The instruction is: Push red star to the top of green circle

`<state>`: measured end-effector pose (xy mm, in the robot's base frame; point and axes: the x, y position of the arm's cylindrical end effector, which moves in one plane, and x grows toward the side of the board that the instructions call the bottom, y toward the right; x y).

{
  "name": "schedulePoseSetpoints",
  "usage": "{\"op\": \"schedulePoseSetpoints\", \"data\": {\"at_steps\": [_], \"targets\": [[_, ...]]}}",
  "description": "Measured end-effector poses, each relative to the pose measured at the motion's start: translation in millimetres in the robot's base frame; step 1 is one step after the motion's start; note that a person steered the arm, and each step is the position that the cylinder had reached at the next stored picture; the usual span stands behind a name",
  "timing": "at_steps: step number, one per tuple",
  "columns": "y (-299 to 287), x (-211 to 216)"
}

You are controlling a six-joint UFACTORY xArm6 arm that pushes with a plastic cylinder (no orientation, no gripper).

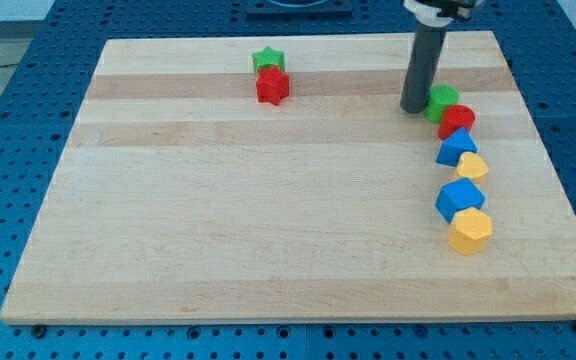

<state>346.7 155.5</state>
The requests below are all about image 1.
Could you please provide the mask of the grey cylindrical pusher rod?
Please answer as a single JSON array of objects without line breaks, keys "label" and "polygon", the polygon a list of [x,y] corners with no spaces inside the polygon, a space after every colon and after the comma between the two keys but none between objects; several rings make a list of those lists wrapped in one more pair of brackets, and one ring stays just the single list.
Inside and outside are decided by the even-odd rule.
[{"label": "grey cylindrical pusher rod", "polygon": [[425,110],[446,33],[446,26],[418,24],[400,99],[400,107],[405,112]]}]

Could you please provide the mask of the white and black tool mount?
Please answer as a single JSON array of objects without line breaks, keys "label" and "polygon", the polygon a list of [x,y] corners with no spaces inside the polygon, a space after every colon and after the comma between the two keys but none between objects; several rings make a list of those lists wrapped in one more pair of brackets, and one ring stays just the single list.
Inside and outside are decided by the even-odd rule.
[{"label": "white and black tool mount", "polygon": [[485,0],[404,0],[403,7],[429,27],[446,27],[453,21],[467,22]]}]

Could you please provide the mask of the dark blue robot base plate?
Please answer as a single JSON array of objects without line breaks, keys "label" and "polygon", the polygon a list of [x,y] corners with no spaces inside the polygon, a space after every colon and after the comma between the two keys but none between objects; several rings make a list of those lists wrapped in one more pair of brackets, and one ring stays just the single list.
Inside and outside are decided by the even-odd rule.
[{"label": "dark blue robot base plate", "polygon": [[272,16],[351,15],[352,0],[247,0],[248,19]]}]

